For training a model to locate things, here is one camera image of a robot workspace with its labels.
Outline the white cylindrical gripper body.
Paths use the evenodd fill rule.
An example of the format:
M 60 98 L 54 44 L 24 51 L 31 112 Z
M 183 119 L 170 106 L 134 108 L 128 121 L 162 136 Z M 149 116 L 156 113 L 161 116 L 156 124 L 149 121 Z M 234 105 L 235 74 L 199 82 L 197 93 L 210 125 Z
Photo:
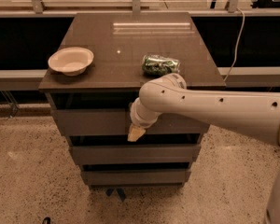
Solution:
M 130 108 L 130 118 L 136 127 L 147 129 L 157 122 L 160 112 L 154 112 L 145 107 L 139 98 L 136 98 Z

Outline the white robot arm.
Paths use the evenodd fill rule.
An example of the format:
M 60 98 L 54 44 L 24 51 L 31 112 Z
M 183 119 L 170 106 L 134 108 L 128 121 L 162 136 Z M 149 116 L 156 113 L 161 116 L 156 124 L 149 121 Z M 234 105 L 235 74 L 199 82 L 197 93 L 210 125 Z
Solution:
M 194 91 L 177 73 L 146 82 L 132 103 L 128 140 L 162 114 L 177 114 L 280 147 L 280 92 Z

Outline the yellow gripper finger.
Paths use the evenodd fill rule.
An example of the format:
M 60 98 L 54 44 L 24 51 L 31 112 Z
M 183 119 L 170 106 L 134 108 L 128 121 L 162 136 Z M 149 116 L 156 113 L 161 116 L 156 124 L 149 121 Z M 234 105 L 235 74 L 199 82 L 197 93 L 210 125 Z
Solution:
M 145 134 L 145 132 L 146 130 L 144 128 L 131 124 L 128 133 L 128 141 L 136 142 L 139 138 L 141 138 Z

